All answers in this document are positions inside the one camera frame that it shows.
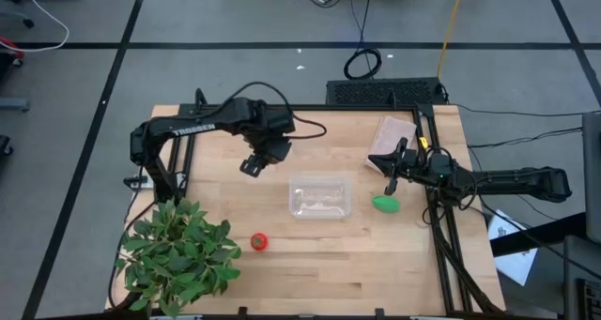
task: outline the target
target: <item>white wire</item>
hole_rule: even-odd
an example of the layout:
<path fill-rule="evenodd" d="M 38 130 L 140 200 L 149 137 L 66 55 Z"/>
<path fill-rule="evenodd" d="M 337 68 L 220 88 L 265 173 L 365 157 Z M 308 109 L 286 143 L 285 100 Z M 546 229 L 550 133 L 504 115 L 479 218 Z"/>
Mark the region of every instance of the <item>white wire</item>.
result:
<path fill-rule="evenodd" d="M 45 48 L 39 48 L 39 49 L 19 49 L 19 48 L 14 48 L 14 47 L 10 47 L 7 44 L 5 44 L 4 42 L 0 41 L 0 45 L 2 45 L 5 48 L 11 49 L 12 51 L 15 52 L 23 52 L 23 53 L 37 53 L 37 52 L 44 52 L 44 51 L 49 51 L 49 50 L 54 50 L 54 49 L 58 49 L 62 46 L 65 45 L 65 43 L 67 42 L 67 39 L 69 39 L 69 29 L 67 28 L 67 26 L 60 22 L 58 19 L 56 19 L 56 17 L 54 17 L 51 13 L 49 13 L 48 11 L 46 11 L 46 9 L 42 8 L 39 3 L 36 0 L 31 0 L 34 5 L 38 6 L 39 10 L 43 11 L 44 14 L 48 15 L 49 18 L 53 19 L 55 22 L 57 22 L 58 24 L 60 24 L 64 29 L 65 29 L 65 38 L 63 39 L 62 42 L 60 42 L 58 45 L 55 45 L 53 47 L 45 47 Z"/>

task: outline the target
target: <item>green plant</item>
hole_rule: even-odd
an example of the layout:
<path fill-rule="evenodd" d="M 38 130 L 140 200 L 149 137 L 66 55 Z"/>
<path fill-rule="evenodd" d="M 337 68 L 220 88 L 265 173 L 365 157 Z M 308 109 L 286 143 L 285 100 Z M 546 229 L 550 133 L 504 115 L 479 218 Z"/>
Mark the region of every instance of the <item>green plant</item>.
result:
<path fill-rule="evenodd" d="M 227 289 L 240 271 L 231 267 L 238 259 L 238 245 L 227 238 L 228 221 L 213 225 L 198 203 L 181 199 L 159 204 L 152 221 L 136 221 L 135 233 L 124 235 L 123 249 L 115 265 L 117 275 L 125 269 L 125 285 L 142 296 L 131 305 L 137 311 L 158 302 L 162 311 L 176 318 L 181 308 L 203 295 Z"/>

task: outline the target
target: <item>red tomato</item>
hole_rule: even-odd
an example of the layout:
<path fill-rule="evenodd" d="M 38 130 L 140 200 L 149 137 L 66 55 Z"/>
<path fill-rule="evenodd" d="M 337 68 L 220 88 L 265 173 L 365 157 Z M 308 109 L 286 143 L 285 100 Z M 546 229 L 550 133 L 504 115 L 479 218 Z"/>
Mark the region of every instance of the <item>red tomato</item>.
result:
<path fill-rule="evenodd" d="M 263 251 L 267 247 L 267 237 L 262 233 L 254 234 L 251 238 L 251 246 L 257 251 Z"/>

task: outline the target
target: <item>white paper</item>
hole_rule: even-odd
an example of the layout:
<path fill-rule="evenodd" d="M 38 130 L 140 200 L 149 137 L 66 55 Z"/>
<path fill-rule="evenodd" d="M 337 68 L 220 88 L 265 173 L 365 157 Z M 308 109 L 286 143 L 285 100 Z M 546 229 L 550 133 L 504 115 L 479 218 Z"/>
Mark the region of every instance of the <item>white paper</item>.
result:
<path fill-rule="evenodd" d="M 515 225 L 519 226 L 520 229 L 526 229 L 519 222 L 513 221 L 511 217 L 504 214 L 501 210 L 497 210 L 497 213 L 507 218 Z M 511 235 L 517 231 L 518 230 L 514 225 L 497 216 L 493 216 L 492 221 L 490 221 L 490 224 L 488 225 L 488 239 L 492 240 L 499 236 Z M 497 257 L 495 258 L 495 266 L 502 274 L 523 286 L 526 284 L 526 280 L 528 279 L 528 274 L 532 268 L 536 251 L 538 250 L 531 249 L 521 253 L 513 253 Z"/>
<path fill-rule="evenodd" d="M 415 124 L 411 122 L 396 119 L 389 115 L 382 117 L 379 121 L 376 136 L 374 136 L 374 142 L 372 142 L 372 147 L 369 148 L 367 156 L 392 153 L 396 149 L 396 145 L 398 145 L 401 137 L 407 138 L 407 148 L 409 148 L 411 142 L 413 142 L 413 136 L 415 136 L 415 129 Z M 365 156 L 365 165 L 380 172 L 378 167 L 367 156 Z"/>

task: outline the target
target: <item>clear plastic container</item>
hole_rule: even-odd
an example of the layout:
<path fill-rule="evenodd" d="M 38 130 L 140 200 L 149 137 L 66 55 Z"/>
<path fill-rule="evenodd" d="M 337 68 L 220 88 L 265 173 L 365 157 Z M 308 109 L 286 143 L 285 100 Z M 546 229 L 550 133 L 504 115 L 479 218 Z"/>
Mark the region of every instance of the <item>clear plastic container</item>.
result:
<path fill-rule="evenodd" d="M 290 177 L 290 213 L 299 219 L 342 219 L 350 214 L 350 180 L 342 175 Z"/>

